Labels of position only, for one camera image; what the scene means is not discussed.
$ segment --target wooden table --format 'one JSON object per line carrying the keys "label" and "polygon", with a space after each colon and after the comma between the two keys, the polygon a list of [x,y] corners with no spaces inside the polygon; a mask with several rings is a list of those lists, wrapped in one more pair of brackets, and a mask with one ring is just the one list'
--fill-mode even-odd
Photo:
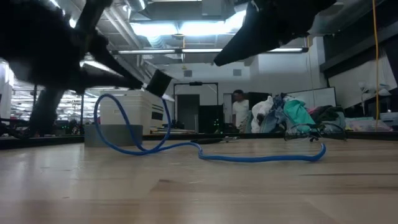
{"label": "wooden table", "polygon": [[[323,140],[316,163],[203,161],[192,147],[142,157],[82,144],[0,151],[0,223],[398,223],[398,142]],[[319,149],[282,139],[204,146],[231,156]]]}

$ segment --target wall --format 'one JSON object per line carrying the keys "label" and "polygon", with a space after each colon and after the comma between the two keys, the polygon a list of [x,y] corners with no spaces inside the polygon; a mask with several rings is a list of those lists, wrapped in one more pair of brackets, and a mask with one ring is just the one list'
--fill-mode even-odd
{"label": "wall", "polygon": [[[330,86],[336,88],[336,100],[343,108],[356,105],[361,102],[361,90],[359,82],[376,86],[376,61],[366,62],[356,68],[345,71],[329,78]],[[397,88],[397,82],[391,70],[388,58],[385,55],[379,60],[379,83],[388,84],[388,90]]]}
{"label": "wall", "polygon": [[[272,93],[288,93],[293,91],[311,90],[326,87],[326,80],[319,72],[319,63],[324,62],[323,42],[314,38],[310,52],[307,54],[260,54],[256,56],[250,67],[236,62],[222,67],[211,64],[170,64],[159,65],[168,75],[177,80],[174,83],[194,81],[218,82],[219,104],[222,105],[223,95],[241,89],[245,92],[256,91]],[[192,78],[183,77],[183,66],[193,71]],[[233,76],[233,69],[242,69],[241,77]],[[201,105],[216,105],[215,85],[177,86],[176,94],[199,94]],[[173,83],[167,94],[173,95]],[[173,103],[168,103],[172,115]]]}
{"label": "wall", "polygon": [[9,69],[8,64],[0,59],[0,117],[10,118],[11,115],[11,96],[14,84],[14,74]]}
{"label": "wall", "polygon": [[[181,63],[157,66],[180,82],[240,82],[250,79],[250,69],[245,67],[243,62],[235,62],[222,67],[210,63]],[[242,76],[234,77],[234,69],[241,69]],[[184,70],[192,70],[192,77],[184,77]]]}
{"label": "wall", "polygon": [[251,81],[257,91],[272,93],[311,89],[307,54],[258,55],[259,73]]}

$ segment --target whiteboard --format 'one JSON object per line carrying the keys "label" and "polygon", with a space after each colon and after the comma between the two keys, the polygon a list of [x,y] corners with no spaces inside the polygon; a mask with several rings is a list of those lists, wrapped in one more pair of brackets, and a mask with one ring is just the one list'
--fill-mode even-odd
{"label": "whiteboard", "polygon": [[293,92],[288,95],[304,102],[306,108],[336,106],[335,87]]}

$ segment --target fluorescent light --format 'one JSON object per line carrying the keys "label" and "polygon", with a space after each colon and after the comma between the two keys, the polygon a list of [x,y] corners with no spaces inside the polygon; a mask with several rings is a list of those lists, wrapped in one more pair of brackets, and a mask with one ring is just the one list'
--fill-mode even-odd
{"label": "fluorescent light", "polygon": [[180,34],[199,36],[225,34],[230,30],[224,25],[224,21],[217,22],[184,22]]}
{"label": "fluorescent light", "polygon": [[223,49],[182,49],[182,53],[220,53]]}
{"label": "fluorescent light", "polygon": [[101,69],[101,70],[104,70],[104,71],[107,71],[107,72],[110,72],[110,73],[113,73],[113,74],[118,74],[114,70],[112,70],[112,69],[108,68],[107,66],[105,66],[105,65],[103,65],[103,64],[101,64],[99,62],[96,62],[96,61],[84,60],[83,67],[84,67],[85,64],[91,65],[92,67],[95,67],[95,68],[98,68],[98,69]]}
{"label": "fluorescent light", "polygon": [[141,5],[142,9],[145,9],[146,5],[145,5],[144,0],[139,0],[139,4]]}
{"label": "fluorescent light", "polygon": [[[136,55],[145,55],[145,54],[194,54],[194,53],[219,53],[223,49],[148,49],[148,50],[120,50],[119,54],[136,54]],[[306,48],[301,47],[281,47],[278,49],[270,50],[267,53],[300,53],[306,52]]]}
{"label": "fluorescent light", "polygon": [[50,0],[50,2],[54,5],[57,6],[58,8],[61,8],[60,5],[58,4],[58,2],[56,0]]}
{"label": "fluorescent light", "polygon": [[73,20],[73,19],[70,19],[69,20],[69,25],[70,25],[70,27],[75,28],[76,27],[76,21]]}
{"label": "fluorescent light", "polygon": [[303,51],[303,48],[295,48],[295,47],[282,47],[274,50],[270,50],[268,52],[301,52]]}
{"label": "fluorescent light", "polygon": [[19,98],[19,99],[11,99],[11,101],[23,102],[23,101],[33,101],[33,99],[31,99],[31,98]]}
{"label": "fluorescent light", "polygon": [[137,35],[146,37],[155,37],[158,35],[173,35],[178,33],[174,23],[171,22],[158,22],[150,24],[132,23],[131,27]]}
{"label": "fluorescent light", "polygon": [[243,25],[243,20],[246,15],[245,11],[235,13],[233,16],[225,21],[225,26],[232,31],[233,29],[240,29]]}
{"label": "fluorescent light", "polygon": [[174,54],[174,49],[120,50],[119,54]]}

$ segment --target cable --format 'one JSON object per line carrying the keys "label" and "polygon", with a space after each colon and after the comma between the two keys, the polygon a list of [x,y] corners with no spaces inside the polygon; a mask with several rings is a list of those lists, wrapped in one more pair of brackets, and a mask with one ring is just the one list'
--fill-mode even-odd
{"label": "cable", "polygon": [[[118,106],[123,119],[126,122],[127,128],[129,129],[130,135],[132,140],[134,141],[134,144],[137,146],[137,148],[139,150],[141,150],[141,152],[137,152],[137,151],[128,151],[125,149],[121,149],[120,147],[117,147],[116,145],[110,143],[108,140],[106,140],[106,138],[104,137],[100,125],[98,124],[98,107],[100,105],[100,101],[105,98],[108,97],[110,99],[112,99],[116,105]],[[193,142],[183,142],[183,143],[178,143],[178,144],[174,144],[171,146],[165,146],[162,147],[163,144],[166,142],[166,140],[168,140],[169,136],[170,136],[170,129],[171,129],[171,119],[170,119],[170,113],[169,110],[167,109],[167,104],[166,101],[163,100],[163,105],[166,111],[166,115],[167,115],[167,133],[164,136],[163,140],[161,140],[161,142],[153,149],[145,149],[141,146],[141,144],[137,141],[137,139],[134,136],[134,132],[131,128],[130,125],[130,121],[127,117],[126,112],[124,111],[122,105],[120,104],[119,100],[114,97],[113,95],[110,95],[108,93],[101,95],[97,102],[95,103],[95,107],[94,107],[94,123],[95,123],[95,128],[96,131],[99,135],[99,138],[110,148],[124,153],[124,154],[128,154],[128,155],[134,155],[134,156],[143,156],[146,154],[152,154],[152,153],[156,153],[156,152],[160,152],[160,151],[164,151],[164,150],[168,150],[168,149],[172,149],[175,147],[179,147],[179,146],[193,146],[196,147],[198,149],[198,156],[200,159],[204,159],[204,160],[214,160],[214,161],[229,161],[229,162],[268,162],[268,161],[309,161],[309,162],[315,162],[318,161],[319,159],[322,158],[322,156],[326,153],[326,146],[324,144],[322,144],[322,148],[321,151],[315,155],[315,156],[266,156],[266,157],[229,157],[229,156],[214,156],[214,155],[204,155],[203,153],[203,149],[200,147],[199,144],[193,143]]]}
{"label": "cable", "polygon": [[377,17],[376,17],[376,0],[372,0],[373,5],[373,28],[374,40],[376,41],[376,132],[379,123],[379,38],[377,37]]}

